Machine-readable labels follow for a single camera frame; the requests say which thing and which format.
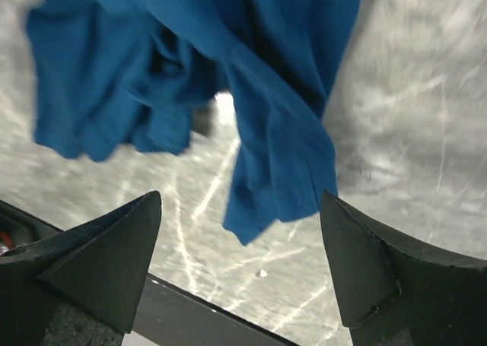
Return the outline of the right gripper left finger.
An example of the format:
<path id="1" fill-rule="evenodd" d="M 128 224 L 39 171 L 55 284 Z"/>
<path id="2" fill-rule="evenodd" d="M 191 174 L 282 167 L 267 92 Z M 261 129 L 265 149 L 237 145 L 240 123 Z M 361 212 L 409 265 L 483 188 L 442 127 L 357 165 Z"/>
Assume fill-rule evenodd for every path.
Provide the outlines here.
<path id="1" fill-rule="evenodd" d="M 62 231 L 1 205 L 3 345 L 119 345 L 132 331 L 161 223 L 151 191 Z"/>

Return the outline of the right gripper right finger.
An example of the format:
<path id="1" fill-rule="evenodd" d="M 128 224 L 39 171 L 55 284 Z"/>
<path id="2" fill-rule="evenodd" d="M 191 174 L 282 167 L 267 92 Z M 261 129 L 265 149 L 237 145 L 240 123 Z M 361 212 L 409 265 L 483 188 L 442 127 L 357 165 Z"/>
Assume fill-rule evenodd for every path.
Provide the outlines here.
<path id="1" fill-rule="evenodd" d="M 354 345 L 484 345 L 486 261 L 442 249 L 324 192 L 320 223 Z"/>

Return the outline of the blue t shirt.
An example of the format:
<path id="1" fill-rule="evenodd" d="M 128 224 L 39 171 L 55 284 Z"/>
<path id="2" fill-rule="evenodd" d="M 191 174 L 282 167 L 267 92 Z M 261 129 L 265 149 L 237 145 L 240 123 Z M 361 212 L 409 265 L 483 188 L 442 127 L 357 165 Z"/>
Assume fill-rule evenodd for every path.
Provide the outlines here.
<path id="1" fill-rule="evenodd" d="M 43 0 L 27 16 L 34 139 L 68 159 L 189 147 L 194 112 L 234 99 L 240 150 L 223 226 L 242 244 L 336 194 L 322 125 L 361 0 Z"/>

